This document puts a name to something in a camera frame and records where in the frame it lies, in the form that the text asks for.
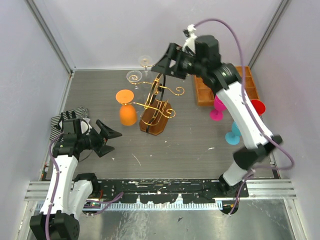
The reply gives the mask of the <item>wooden compartment tray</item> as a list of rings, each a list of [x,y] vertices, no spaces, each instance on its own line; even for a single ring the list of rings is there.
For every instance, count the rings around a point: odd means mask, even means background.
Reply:
[[[244,67],[245,70],[245,90],[250,100],[257,99],[260,97],[252,77],[251,69],[249,66]],[[195,98],[198,106],[201,107],[212,107],[214,105],[214,94],[212,90],[207,87],[203,80],[196,75],[193,76],[195,86]]]

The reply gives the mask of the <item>striped black white cloth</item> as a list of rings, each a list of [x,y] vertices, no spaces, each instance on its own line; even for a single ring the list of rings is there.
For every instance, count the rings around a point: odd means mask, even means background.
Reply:
[[[84,120],[84,122],[81,122],[82,132],[85,133],[88,130],[88,125],[90,124],[91,120],[89,118],[89,110],[83,106],[79,106],[75,109],[61,112],[60,115],[54,116],[50,119],[50,141],[54,140],[64,131],[64,121],[71,119]]]

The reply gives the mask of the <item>pink wine glass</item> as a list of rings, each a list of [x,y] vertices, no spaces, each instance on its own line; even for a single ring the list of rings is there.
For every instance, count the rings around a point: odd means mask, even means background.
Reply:
[[[217,95],[214,98],[213,107],[214,109],[210,112],[210,118],[213,121],[221,121],[224,117],[223,111],[226,110],[226,106]]]

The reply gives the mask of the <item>blue wine glass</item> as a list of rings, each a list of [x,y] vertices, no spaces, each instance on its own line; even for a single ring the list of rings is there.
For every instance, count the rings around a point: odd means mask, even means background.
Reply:
[[[235,146],[239,144],[241,136],[241,132],[234,121],[231,125],[231,131],[225,134],[225,140],[228,144]]]

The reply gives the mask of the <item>red wine glass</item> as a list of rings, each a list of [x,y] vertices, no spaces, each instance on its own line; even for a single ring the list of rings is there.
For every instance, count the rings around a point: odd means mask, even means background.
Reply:
[[[265,113],[266,106],[262,101],[260,101],[259,99],[251,99],[250,101],[259,116]]]

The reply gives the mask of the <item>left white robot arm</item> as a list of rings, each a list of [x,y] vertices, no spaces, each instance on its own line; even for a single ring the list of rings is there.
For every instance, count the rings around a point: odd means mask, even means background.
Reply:
[[[29,222],[37,240],[77,240],[79,215],[89,198],[100,193],[100,184],[94,173],[74,176],[80,154],[92,150],[98,157],[103,157],[114,150],[107,141],[122,134],[100,120],[96,121],[100,131],[90,125],[82,129],[83,122],[81,118],[64,120],[61,134],[50,144],[53,170],[49,189],[40,213],[32,216]]]

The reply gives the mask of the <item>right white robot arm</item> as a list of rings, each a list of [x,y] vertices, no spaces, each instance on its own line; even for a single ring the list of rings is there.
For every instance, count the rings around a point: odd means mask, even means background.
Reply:
[[[257,114],[243,89],[243,75],[233,64],[221,61],[218,40],[212,35],[196,36],[195,30],[190,24],[183,31],[185,43],[182,46],[170,43],[151,71],[179,79],[187,75],[202,78],[232,116],[244,147],[233,153],[233,163],[218,179],[220,193],[231,197],[252,166],[267,157],[283,140],[280,135],[273,135]]]

